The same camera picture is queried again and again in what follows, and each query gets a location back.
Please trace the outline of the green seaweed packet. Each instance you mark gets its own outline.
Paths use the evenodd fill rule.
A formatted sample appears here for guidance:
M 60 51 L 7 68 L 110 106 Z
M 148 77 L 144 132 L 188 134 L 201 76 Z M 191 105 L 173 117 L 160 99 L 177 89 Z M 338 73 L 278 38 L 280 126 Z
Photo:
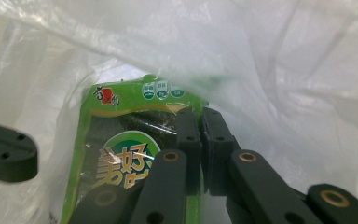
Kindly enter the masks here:
M 177 117 L 199 115 L 206 102 L 153 75 L 91 86 L 80 108 L 61 224 L 70 224 L 92 190 L 140 186 L 155 156 L 177 146 Z

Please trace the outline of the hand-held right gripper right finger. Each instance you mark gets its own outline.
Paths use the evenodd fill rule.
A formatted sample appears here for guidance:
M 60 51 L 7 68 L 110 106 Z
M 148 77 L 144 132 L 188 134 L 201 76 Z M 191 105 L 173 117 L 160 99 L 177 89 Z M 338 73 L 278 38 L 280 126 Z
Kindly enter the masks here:
M 227 194 L 227 162 L 238 143 L 217 110 L 204 108 L 201 116 L 201 165 L 204 186 L 213 196 Z

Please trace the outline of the clear plastic bag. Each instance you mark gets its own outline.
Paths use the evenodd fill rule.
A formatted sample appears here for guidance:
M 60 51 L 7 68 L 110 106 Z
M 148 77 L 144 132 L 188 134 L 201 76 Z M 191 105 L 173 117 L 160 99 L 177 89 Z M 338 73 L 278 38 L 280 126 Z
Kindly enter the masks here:
M 0 0 L 0 124 L 40 164 L 0 182 L 0 224 L 60 220 L 86 88 L 145 73 L 219 108 L 290 186 L 358 197 L 358 0 Z

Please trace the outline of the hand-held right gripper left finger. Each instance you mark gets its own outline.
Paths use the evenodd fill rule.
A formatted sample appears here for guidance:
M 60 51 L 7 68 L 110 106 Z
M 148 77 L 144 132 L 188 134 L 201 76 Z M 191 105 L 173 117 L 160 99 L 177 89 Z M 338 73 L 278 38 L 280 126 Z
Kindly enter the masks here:
M 192 107 L 177 112 L 176 131 L 177 147 L 186 154 L 186 193 L 197 195 L 200 192 L 201 143 L 198 120 Z

